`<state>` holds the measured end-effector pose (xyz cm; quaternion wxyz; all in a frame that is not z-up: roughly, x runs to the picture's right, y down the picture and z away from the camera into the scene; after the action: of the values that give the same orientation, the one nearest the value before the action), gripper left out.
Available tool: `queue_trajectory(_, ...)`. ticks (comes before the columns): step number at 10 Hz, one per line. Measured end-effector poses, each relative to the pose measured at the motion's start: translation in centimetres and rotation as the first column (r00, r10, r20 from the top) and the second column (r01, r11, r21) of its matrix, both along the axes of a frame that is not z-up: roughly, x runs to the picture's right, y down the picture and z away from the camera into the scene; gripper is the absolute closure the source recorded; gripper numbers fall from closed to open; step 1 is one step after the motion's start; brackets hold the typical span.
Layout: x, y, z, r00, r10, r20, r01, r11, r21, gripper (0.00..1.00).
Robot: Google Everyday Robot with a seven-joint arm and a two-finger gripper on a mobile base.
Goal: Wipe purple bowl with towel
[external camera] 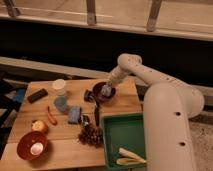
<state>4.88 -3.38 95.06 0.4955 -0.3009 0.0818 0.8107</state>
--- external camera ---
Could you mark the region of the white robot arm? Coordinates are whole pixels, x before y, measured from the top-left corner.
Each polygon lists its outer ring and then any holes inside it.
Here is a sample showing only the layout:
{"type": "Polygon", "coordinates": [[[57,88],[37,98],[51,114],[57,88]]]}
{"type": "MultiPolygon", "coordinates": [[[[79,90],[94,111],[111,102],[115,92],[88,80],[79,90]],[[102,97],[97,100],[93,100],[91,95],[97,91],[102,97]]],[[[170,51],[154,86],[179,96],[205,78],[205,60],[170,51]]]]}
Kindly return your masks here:
{"type": "Polygon", "coordinates": [[[147,171],[197,171],[188,119],[204,108],[197,88],[121,54],[107,83],[115,87],[129,74],[148,86],[143,100],[147,171]]]}

